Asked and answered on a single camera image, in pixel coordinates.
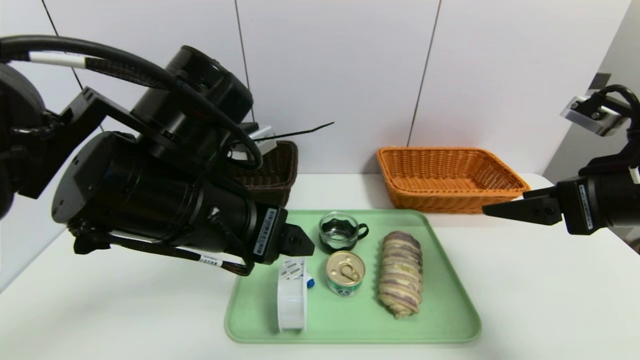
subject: striped bread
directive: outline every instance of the striped bread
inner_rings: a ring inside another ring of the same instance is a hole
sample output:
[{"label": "striped bread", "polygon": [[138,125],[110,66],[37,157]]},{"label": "striped bread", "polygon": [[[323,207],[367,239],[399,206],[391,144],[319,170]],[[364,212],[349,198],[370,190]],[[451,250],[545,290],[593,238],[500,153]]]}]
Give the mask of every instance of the striped bread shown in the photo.
[{"label": "striped bread", "polygon": [[385,236],[380,261],[378,297],[396,318],[417,314],[422,303],[422,250],[410,234]]}]

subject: pull tab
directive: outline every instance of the pull tab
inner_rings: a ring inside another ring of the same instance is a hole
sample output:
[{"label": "pull tab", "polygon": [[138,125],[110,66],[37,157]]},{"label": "pull tab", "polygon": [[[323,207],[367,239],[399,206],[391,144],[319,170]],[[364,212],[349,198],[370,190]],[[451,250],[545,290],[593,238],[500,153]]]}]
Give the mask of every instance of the pull tab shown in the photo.
[{"label": "pull tab", "polygon": [[353,269],[353,266],[349,264],[342,264],[342,266],[340,266],[340,274],[344,275],[349,280],[360,280],[360,274],[358,274],[358,272]]}]

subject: barcode label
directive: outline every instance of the barcode label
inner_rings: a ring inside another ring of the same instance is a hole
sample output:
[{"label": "barcode label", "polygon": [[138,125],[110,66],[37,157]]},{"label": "barcode label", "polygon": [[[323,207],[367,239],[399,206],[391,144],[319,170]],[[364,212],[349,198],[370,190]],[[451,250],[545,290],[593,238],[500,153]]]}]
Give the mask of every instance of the barcode label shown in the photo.
[{"label": "barcode label", "polygon": [[267,246],[269,234],[271,233],[271,228],[273,227],[273,221],[275,220],[277,214],[278,210],[268,209],[266,215],[264,215],[264,222],[262,223],[262,227],[260,228],[258,240],[255,242],[255,247],[253,248],[254,254],[258,256],[262,256],[264,254],[264,249]]},{"label": "barcode label", "polygon": [[216,258],[212,258],[210,256],[206,256],[206,255],[200,255],[200,260],[198,260],[201,263],[205,263],[208,265],[213,265],[213,266],[222,266],[222,260],[220,259],[216,259]]},{"label": "barcode label", "polygon": [[591,210],[589,210],[589,202],[587,200],[587,191],[584,185],[578,185],[580,189],[580,199],[582,200],[582,212],[584,213],[584,219],[587,222],[587,229],[593,229],[593,220],[591,219]]}]

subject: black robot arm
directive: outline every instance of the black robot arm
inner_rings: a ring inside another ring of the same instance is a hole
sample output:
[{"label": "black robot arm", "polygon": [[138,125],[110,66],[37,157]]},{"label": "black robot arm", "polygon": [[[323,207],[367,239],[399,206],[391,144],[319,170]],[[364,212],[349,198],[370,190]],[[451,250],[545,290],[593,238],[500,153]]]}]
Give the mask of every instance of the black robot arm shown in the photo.
[{"label": "black robot arm", "polygon": [[[627,103],[607,94],[619,93]],[[640,225],[640,102],[621,85],[591,97],[575,97],[562,115],[600,136],[609,136],[631,119],[628,142],[618,154],[594,158],[578,176],[555,186],[525,192],[522,200],[483,206],[493,217],[552,225],[566,223],[570,234],[589,235],[602,227]]]},{"label": "black robot arm", "polygon": [[[65,51],[94,57],[41,51]],[[241,124],[253,99],[218,62],[183,46],[165,68],[84,40],[0,38],[0,61],[82,67],[147,86],[131,111],[85,88],[60,115],[47,111],[33,85],[0,64],[0,216],[14,193],[36,199],[72,151],[106,118],[140,133],[107,131],[74,157],[51,214],[88,254],[111,244],[220,266],[238,275],[279,254],[307,256],[314,245],[287,211],[255,202],[227,165],[258,168],[262,156]],[[239,142],[249,162],[227,157]],[[227,252],[243,264],[186,249]]]}]

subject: brown wicker basket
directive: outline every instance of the brown wicker basket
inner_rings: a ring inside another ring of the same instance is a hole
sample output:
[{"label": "brown wicker basket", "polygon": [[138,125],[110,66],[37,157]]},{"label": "brown wicker basket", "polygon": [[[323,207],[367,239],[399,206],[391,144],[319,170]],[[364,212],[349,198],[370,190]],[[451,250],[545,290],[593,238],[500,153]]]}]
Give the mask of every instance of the brown wicker basket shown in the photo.
[{"label": "brown wicker basket", "polygon": [[530,190],[496,155],[472,147],[385,147],[378,162],[399,209],[476,214]]},{"label": "brown wicker basket", "polygon": [[277,144],[264,155],[258,170],[231,165],[230,173],[249,189],[257,202],[285,206],[298,176],[298,147],[290,141]]}]

